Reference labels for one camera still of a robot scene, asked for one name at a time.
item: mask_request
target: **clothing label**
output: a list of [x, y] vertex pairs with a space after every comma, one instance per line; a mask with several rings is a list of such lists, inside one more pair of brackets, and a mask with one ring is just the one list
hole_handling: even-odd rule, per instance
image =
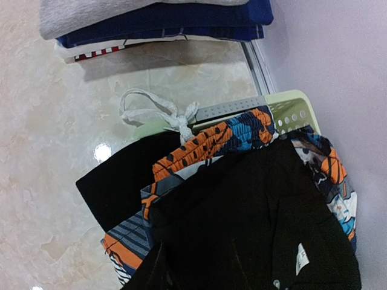
[[309, 264], [309, 259], [308, 259], [307, 253], [305, 252], [304, 247], [300, 243], [298, 245], [296, 276], [298, 276], [298, 274], [300, 273], [300, 270], [307, 264]]

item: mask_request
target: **marble floor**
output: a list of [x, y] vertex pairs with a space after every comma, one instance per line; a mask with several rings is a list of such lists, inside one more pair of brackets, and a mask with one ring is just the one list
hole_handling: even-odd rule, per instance
[[119, 289], [75, 182], [128, 144], [134, 126], [118, 116], [128, 88], [181, 110], [256, 95], [242, 49], [152, 43], [65, 64], [39, 36], [38, 0], [1, 4], [0, 289]]

